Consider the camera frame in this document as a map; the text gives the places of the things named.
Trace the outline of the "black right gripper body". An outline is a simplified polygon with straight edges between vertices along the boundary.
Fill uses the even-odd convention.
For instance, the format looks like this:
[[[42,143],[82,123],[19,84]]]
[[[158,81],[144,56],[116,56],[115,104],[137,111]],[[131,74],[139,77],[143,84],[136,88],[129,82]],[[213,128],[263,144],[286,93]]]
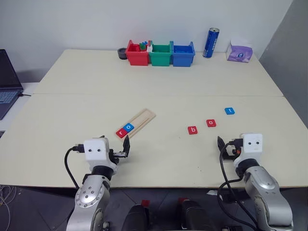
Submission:
[[[232,154],[228,154],[227,147],[232,146]],[[225,149],[223,151],[223,159],[234,161],[237,157],[240,156],[243,147],[243,139],[238,138],[228,142],[225,145]]]

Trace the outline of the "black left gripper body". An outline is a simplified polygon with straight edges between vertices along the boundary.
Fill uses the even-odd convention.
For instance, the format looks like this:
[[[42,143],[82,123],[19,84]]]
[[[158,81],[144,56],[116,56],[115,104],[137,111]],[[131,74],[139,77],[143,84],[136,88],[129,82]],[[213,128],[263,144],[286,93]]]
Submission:
[[[109,150],[109,159],[112,163],[114,163],[115,165],[118,165],[120,158],[127,158],[127,153],[126,152],[115,153],[113,149]]]

